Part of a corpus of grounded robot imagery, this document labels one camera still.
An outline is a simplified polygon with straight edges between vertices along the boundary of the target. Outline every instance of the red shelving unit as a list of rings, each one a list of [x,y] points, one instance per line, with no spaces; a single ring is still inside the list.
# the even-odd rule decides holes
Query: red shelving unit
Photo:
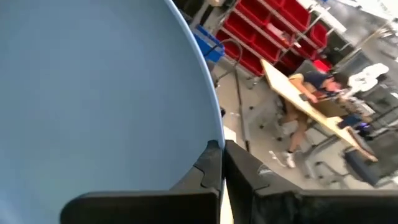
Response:
[[[318,58],[318,50],[327,45],[327,30],[320,23],[310,27],[310,19],[296,0],[238,0],[223,24],[225,32],[219,30],[216,37],[224,40],[230,33],[237,39],[244,49],[240,64],[255,76],[262,75],[261,58],[290,74],[305,59]],[[232,43],[225,43],[225,51],[238,57]]]

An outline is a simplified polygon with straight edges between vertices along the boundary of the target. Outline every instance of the cable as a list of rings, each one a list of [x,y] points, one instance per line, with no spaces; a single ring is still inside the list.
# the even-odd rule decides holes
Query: cable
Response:
[[[216,45],[214,45],[209,51],[207,51],[205,54],[203,54],[204,57],[207,57],[212,51],[214,51],[214,49],[216,49],[217,47],[219,47],[221,44],[223,43],[227,43],[227,42],[232,42],[234,44],[236,44],[236,46],[239,49],[239,57],[238,59],[236,59],[235,64],[232,66],[232,68],[228,71],[226,71],[224,74],[220,75],[219,77],[216,77],[215,80],[215,85],[219,82],[220,79],[224,78],[225,76],[227,76],[229,73],[233,72],[236,70],[236,67],[238,66],[239,62],[242,59],[242,54],[243,54],[243,49],[242,46],[239,44],[238,41],[232,39],[232,38],[228,38],[225,40],[220,41],[219,43],[217,43]]]

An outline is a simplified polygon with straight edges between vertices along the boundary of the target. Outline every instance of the wooden board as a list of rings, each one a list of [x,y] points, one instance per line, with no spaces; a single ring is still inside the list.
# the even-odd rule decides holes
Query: wooden board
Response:
[[[331,132],[335,133],[340,139],[359,150],[364,156],[372,161],[377,161],[372,154],[361,148],[356,140],[349,134],[348,128],[351,127],[340,129],[337,126],[337,124],[341,121],[340,117],[327,118],[325,115],[321,114],[321,112],[312,107],[309,102],[303,101],[301,99],[301,92],[294,87],[291,82],[289,82],[289,79],[283,73],[278,71],[278,69],[273,67],[264,59],[261,59],[261,65],[264,69],[265,77],[267,78],[269,86],[275,92],[277,92],[286,100],[290,101],[297,109],[309,115],[309,117],[314,119],[316,122],[322,124]]]

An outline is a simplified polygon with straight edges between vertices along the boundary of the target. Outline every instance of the table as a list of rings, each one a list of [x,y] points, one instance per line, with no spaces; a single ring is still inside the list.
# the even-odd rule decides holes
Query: table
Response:
[[[224,147],[209,71],[171,0],[2,6],[2,223],[59,223],[87,192],[168,190],[209,140]]]
[[[348,129],[351,127],[345,127],[344,129],[340,129],[337,124],[341,121],[341,118],[327,118],[315,108],[313,108],[309,102],[303,101],[299,96],[301,92],[299,92],[296,87],[289,82],[289,79],[280,71],[278,71],[275,67],[273,67],[266,60],[262,59],[261,64],[264,68],[265,77],[267,78],[269,86],[280,96],[289,100],[297,109],[306,113],[309,117],[311,117],[314,121],[318,122],[322,126],[329,129],[333,135],[326,138],[316,147],[312,147],[307,152],[304,152],[304,165],[306,170],[308,171],[308,175],[314,178],[313,164],[310,162],[310,158],[315,154],[323,151],[327,147],[331,146],[335,142],[340,139],[344,142],[348,143],[354,149],[359,150],[364,156],[372,161],[377,161],[372,154],[368,153],[368,151],[364,150],[358,142],[350,135]]]

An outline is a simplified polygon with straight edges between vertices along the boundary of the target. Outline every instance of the blue bin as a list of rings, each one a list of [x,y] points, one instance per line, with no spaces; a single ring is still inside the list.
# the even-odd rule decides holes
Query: blue bin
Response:
[[[224,147],[205,60],[171,0],[3,0],[0,223],[72,199],[168,190]]]
[[[203,55],[207,54],[209,50],[215,45],[219,45],[219,47],[214,49],[212,52],[210,52],[209,55],[205,57],[206,60],[209,60],[211,62],[218,62],[220,58],[224,55],[224,45],[220,44],[220,41],[217,40],[216,37],[209,34],[207,30],[205,30],[205,28],[200,25],[197,25],[195,30],[193,30],[192,32]]]

